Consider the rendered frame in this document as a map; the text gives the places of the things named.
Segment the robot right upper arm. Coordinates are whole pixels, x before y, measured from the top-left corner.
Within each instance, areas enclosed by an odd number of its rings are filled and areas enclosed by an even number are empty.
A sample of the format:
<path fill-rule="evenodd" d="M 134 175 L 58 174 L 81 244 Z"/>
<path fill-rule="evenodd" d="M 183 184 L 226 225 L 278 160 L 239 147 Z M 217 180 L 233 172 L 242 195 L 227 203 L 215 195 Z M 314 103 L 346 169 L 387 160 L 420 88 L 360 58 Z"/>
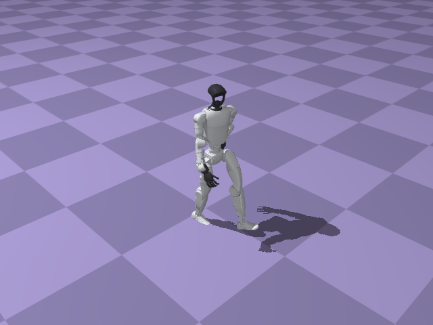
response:
<path fill-rule="evenodd" d="M 194 115 L 193 117 L 195 135 L 198 141 L 198 147 L 204 148 L 206 146 L 205 139 L 203 139 L 204 133 L 204 123 L 206 122 L 206 113 L 200 112 Z"/>

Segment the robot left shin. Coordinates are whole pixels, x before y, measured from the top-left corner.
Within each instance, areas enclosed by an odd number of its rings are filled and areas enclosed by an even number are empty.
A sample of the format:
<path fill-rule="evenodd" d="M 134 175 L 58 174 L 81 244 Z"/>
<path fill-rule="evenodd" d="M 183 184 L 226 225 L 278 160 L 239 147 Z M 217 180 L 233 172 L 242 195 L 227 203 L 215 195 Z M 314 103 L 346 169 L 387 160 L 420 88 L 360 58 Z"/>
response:
<path fill-rule="evenodd" d="M 238 196 L 234 196 L 231 198 L 233 205 L 235 207 L 235 210 L 237 211 L 239 220 L 241 224 L 245 224 L 246 222 L 246 212 L 245 212 L 245 198 L 244 198 L 244 191 L 243 188 L 241 188 L 241 193 Z M 244 221 L 245 218 L 245 221 Z"/>

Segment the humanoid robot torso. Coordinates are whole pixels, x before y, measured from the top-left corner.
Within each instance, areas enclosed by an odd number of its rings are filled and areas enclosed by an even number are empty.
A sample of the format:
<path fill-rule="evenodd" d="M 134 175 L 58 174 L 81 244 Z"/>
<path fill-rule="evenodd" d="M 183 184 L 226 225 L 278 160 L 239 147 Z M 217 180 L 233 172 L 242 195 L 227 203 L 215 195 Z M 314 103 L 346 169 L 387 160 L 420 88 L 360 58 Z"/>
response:
<path fill-rule="evenodd" d="M 206 113 L 206 122 L 204 123 L 203 138 L 209 145 L 204 153 L 204 158 L 210 159 L 210 166 L 219 163 L 223 159 L 223 150 L 221 144 L 225 143 L 229 130 L 230 110 L 224 104 L 220 111 L 214 111 L 215 107 L 203 109 L 202 112 Z"/>

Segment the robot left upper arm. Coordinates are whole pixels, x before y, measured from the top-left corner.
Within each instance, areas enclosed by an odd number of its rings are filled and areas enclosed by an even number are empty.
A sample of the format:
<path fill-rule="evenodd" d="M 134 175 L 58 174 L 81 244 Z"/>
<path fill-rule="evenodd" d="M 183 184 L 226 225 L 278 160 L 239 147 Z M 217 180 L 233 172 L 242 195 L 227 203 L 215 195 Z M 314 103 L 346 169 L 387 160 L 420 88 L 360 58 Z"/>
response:
<path fill-rule="evenodd" d="M 237 110 L 232 105 L 228 105 L 227 107 L 231 113 L 230 114 L 230 121 L 229 121 L 229 130 L 228 130 L 228 133 L 231 133 L 234 129 L 234 125 L 232 124 L 232 122 L 235 118 L 235 115 L 237 114 Z"/>

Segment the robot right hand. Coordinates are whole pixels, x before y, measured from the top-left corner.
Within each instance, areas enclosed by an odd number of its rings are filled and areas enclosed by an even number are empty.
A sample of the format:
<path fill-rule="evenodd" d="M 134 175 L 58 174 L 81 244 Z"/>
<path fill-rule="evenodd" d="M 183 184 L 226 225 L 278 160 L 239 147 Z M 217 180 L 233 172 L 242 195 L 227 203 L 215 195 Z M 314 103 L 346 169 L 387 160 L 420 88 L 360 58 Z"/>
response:
<path fill-rule="evenodd" d="M 218 177 L 216 177 L 216 176 L 214 176 L 214 175 L 212 175 L 212 173 L 211 172 L 209 172 L 209 169 L 208 169 L 208 167 L 207 167 L 207 165 L 206 164 L 204 164 L 204 167 L 205 167 L 205 171 L 201 171 L 203 174 L 204 174 L 204 180 L 205 180 L 205 182 L 206 182 L 206 184 L 207 184 L 207 186 L 209 187 L 209 188 L 211 188 L 211 187 L 217 187 L 217 185 L 219 185 L 219 183 L 217 183 L 214 179 L 213 179 L 213 177 L 215 177 L 216 179 L 219 179 Z M 215 185 L 215 184 L 216 185 Z"/>

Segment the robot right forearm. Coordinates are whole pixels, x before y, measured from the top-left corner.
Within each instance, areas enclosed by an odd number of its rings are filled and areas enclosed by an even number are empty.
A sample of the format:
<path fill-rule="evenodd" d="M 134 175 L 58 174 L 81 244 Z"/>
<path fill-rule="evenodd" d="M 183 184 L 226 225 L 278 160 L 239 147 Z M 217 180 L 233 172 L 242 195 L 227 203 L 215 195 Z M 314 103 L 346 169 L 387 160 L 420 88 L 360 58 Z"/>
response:
<path fill-rule="evenodd" d="M 205 171 L 205 167 L 204 164 L 205 160 L 204 160 L 204 150 L 203 149 L 198 149 L 198 141 L 196 140 L 195 142 L 195 148 L 196 148 L 196 158 L 197 158 L 197 165 L 199 166 L 199 169 L 203 172 Z"/>

